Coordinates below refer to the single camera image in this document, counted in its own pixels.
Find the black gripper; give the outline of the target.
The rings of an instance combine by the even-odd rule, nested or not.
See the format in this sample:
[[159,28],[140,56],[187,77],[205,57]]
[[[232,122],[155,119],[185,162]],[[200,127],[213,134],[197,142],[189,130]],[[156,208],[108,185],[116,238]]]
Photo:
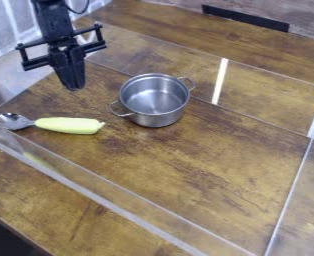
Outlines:
[[[101,24],[74,30],[66,9],[36,9],[36,18],[42,37],[29,43],[18,43],[16,49],[21,54],[21,64],[25,71],[52,66],[58,79],[70,91],[85,85],[84,57],[88,53],[106,47],[101,36]],[[96,35],[96,41],[78,44],[76,37],[88,32]],[[48,45],[48,54],[29,58],[26,49],[38,45]]]

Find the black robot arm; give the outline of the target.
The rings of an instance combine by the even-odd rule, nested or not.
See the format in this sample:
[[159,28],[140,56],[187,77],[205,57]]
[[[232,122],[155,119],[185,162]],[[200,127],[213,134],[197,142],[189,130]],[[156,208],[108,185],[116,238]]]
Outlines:
[[[74,30],[69,13],[74,12],[65,0],[30,0],[42,37],[26,44],[18,43],[25,71],[49,65],[70,91],[85,86],[85,63],[88,53],[106,48],[101,35],[101,24]],[[26,49],[48,45],[48,54],[29,58]]]

